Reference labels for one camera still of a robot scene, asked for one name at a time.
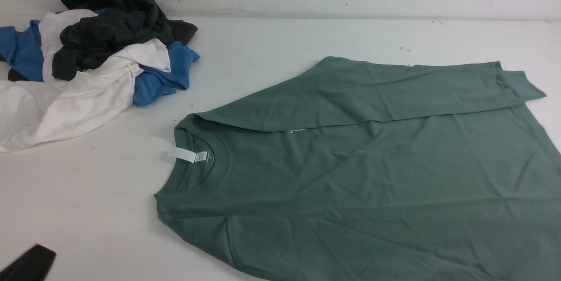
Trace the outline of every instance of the white tag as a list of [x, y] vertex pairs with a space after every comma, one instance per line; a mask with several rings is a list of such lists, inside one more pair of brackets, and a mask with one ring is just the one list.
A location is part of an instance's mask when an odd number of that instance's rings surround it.
[[137, 77], [144, 71], [144, 69], [140, 68], [140, 65], [138, 65], [137, 63], [128, 63], [125, 67], [128, 68], [133, 77]]
[[179, 147], [174, 147], [169, 153], [169, 157], [176, 157], [179, 159], [183, 159], [188, 161], [189, 163], [193, 163], [195, 161], [195, 157], [197, 156], [196, 153], [188, 151], [186, 149], [180, 149]]
[[208, 155], [208, 152], [197, 153], [197, 157], [195, 157], [195, 163], [198, 162], [198, 161], [206, 160], [207, 155]]

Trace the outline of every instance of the pile of clothes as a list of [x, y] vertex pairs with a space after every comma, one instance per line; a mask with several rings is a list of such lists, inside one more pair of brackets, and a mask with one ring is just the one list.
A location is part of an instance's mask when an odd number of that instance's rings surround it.
[[61, 0], [29, 28], [0, 28], [0, 153], [88, 133], [133, 103], [189, 87], [197, 27], [154, 0]]

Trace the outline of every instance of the clothing tag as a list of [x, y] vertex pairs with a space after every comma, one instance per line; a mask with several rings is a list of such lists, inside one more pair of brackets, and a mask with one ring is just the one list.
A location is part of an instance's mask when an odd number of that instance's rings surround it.
[[195, 157], [197, 156], [196, 153], [193, 153], [191, 151], [188, 151], [186, 149], [180, 149], [179, 147], [174, 147], [174, 149], [172, 149], [169, 153], [168, 153], [169, 157], [176, 157], [179, 159], [183, 159], [188, 161], [189, 163], [193, 163], [195, 161]]
[[132, 73], [133, 77], [137, 77], [138, 75], [140, 75], [140, 73], [142, 73], [144, 70], [142, 68], [140, 68], [140, 65], [138, 65], [137, 63], [128, 63], [127, 66], [129, 71]]
[[207, 155], [208, 155], [208, 152], [197, 153], [197, 157], [195, 157], [195, 163], [198, 162], [198, 161], [206, 160]]

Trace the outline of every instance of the clothing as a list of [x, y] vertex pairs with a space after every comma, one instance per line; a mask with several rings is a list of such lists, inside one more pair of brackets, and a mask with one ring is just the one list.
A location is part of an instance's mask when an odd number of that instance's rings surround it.
[[8, 71], [8, 80], [10, 82], [17, 82], [17, 81], [29, 81], [29, 79], [27, 79], [26, 77], [24, 77], [23, 75], [21, 75], [20, 73], [18, 73], [15, 69], [10, 69]]
[[154, 0], [60, 0], [68, 9], [117, 9], [124, 13], [142, 11], [146, 15], [148, 25], [154, 25], [162, 32], [169, 27], [166, 14]]
[[199, 54], [179, 42], [169, 45], [168, 53], [171, 73], [141, 66], [144, 72], [136, 79], [133, 99], [138, 107], [148, 106], [164, 95], [172, 95], [176, 89], [189, 88], [189, 69], [200, 58]]
[[96, 17], [82, 18], [60, 34], [62, 49], [54, 54], [53, 77], [69, 81], [77, 72], [96, 69], [125, 46], [160, 39], [170, 44], [169, 24], [157, 25], [143, 11], [124, 13], [108, 9]]
[[0, 81], [0, 153], [101, 127], [132, 104], [139, 64], [170, 69], [166, 46], [158, 39], [127, 46], [98, 69], [54, 85]]
[[46, 13], [39, 23], [39, 33], [41, 35], [41, 50], [43, 52], [43, 81], [47, 84], [59, 87], [65, 86], [66, 81], [53, 77], [53, 58], [54, 54], [62, 49], [60, 33], [69, 25], [74, 25], [80, 19], [95, 17], [97, 14], [92, 10], [77, 9], [63, 11], [62, 13]]
[[14, 27], [0, 28], [0, 54], [12, 69], [30, 81], [42, 82], [43, 53], [39, 21], [30, 21], [26, 31]]
[[98, 14], [108, 8], [119, 9], [125, 13], [131, 11], [144, 11], [149, 21], [158, 21], [164, 25], [169, 23], [172, 27], [174, 41], [181, 41], [187, 45], [197, 32], [197, 27], [184, 21], [169, 21], [154, 0], [60, 0], [68, 9], [90, 9]]
[[499, 63], [328, 57], [175, 129], [158, 217], [271, 281], [561, 278], [561, 156]]

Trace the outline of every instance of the shirt sleeve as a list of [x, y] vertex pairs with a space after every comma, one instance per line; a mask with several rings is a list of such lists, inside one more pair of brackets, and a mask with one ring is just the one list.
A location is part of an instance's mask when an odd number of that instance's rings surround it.
[[197, 115], [280, 132], [475, 113], [543, 97], [523, 72], [503, 71], [499, 62], [407, 67], [326, 57], [302, 75]]

